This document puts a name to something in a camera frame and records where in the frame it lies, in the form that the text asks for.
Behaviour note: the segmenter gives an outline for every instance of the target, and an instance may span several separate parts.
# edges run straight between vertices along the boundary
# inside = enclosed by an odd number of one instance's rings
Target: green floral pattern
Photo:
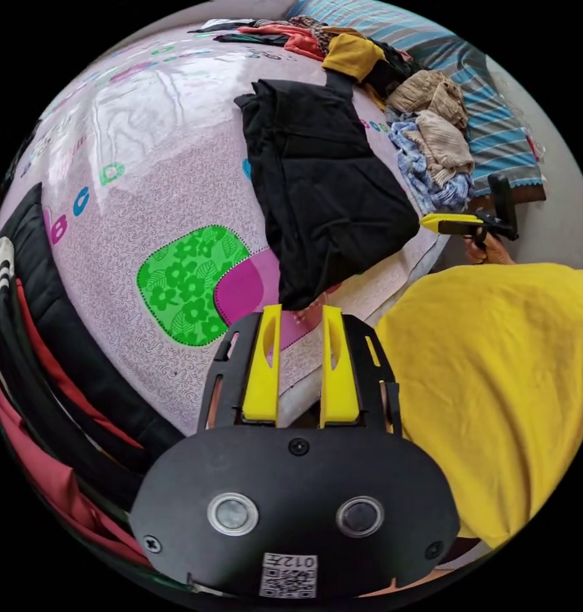
[[[215,287],[248,255],[236,234],[209,225],[155,251],[140,266],[136,283],[147,308],[173,340],[205,346],[227,331],[215,308]]]

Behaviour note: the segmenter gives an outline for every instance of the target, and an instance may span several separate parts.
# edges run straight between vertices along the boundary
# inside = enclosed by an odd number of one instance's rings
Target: black cloth
[[[153,462],[183,439],[117,372],[68,299],[43,221],[41,184],[24,196],[0,231],[15,246],[15,272],[38,333],[87,401],[139,442]]]
[[[218,43],[253,43],[255,45],[270,45],[284,47],[289,40],[286,34],[221,34],[214,37]]]
[[[381,95],[383,98],[386,98],[392,91],[394,91],[399,85],[401,85],[407,78],[410,78],[412,75],[416,74],[419,70],[429,70],[429,68],[425,68],[418,62],[415,62],[414,60],[408,61],[404,59],[402,54],[399,51],[397,51],[396,49],[394,49],[391,45],[387,43],[383,43],[380,40],[374,40],[373,38],[368,38],[368,40],[372,41],[377,47],[382,49],[382,52],[385,55],[385,59],[387,60],[387,63],[391,67],[390,70],[387,72],[386,79],[389,80],[389,83],[385,87],[385,91],[383,92],[384,95],[380,93],[379,89],[374,83],[371,83],[368,79],[364,81],[364,82],[370,83],[370,85],[372,85],[376,89],[376,91],[379,93],[379,95]],[[383,76],[382,76],[383,68],[384,67],[382,66],[379,68],[381,72],[379,73],[378,78],[375,79],[376,83],[379,83],[379,81],[383,79]]]
[[[419,230],[404,190],[368,144],[351,82],[336,73],[329,86],[259,80],[254,94],[234,100],[285,310],[306,308]]]
[[[257,20],[254,21],[230,21],[223,24],[209,25],[208,27],[201,27],[199,30],[187,30],[189,34],[207,32],[220,32],[223,30],[237,30],[239,27],[254,27]]]
[[[362,84],[365,83],[371,85],[374,91],[385,99],[399,85],[398,74],[389,62],[379,59],[362,81]]]

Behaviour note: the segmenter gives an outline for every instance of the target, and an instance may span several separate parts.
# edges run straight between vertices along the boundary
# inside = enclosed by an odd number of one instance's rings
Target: beige cloth
[[[403,134],[425,155],[427,171],[436,185],[443,187],[455,175],[474,171],[470,148],[454,125],[430,110],[420,111],[416,122],[418,131],[407,129]]]
[[[332,38],[341,34],[350,34],[351,36],[357,36],[358,38],[365,38],[365,36],[355,30],[354,27],[334,27],[332,25],[325,25],[321,28],[326,34],[331,34]]]
[[[431,110],[456,128],[468,127],[468,111],[460,86],[439,70],[419,70],[387,98],[387,106],[412,113]]]

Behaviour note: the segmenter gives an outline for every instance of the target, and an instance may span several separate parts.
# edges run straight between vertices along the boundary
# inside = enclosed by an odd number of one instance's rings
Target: yellow shirt
[[[342,28],[329,28],[329,30],[342,30]],[[340,31],[329,43],[329,53],[323,60],[323,68],[341,72],[363,83],[379,60],[385,60],[385,54],[371,40],[356,31]],[[371,100],[384,112],[384,102],[376,90],[370,84],[365,84],[364,88]]]
[[[494,548],[535,515],[583,438],[583,271],[460,266],[380,320],[405,435],[444,471],[461,537]]]

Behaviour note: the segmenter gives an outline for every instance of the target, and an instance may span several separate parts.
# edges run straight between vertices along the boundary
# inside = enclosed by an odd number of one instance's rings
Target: screw
[[[293,438],[289,443],[289,452],[296,457],[305,455],[309,449],[310,445],[304,438]]]
[[[162,551],[162,545],[159,540],[152,535],[146,535],[143,538],[144,547],[152,554],[156,555]]]
[[[441,554],[442,551],[444,550],[444,543],[443,542],[434,542],[433,544],[430,544],[427,547],[427,550],[425,551],[425,558],[429,559],[430,561],[433,561],[434,559],[438,558]]]

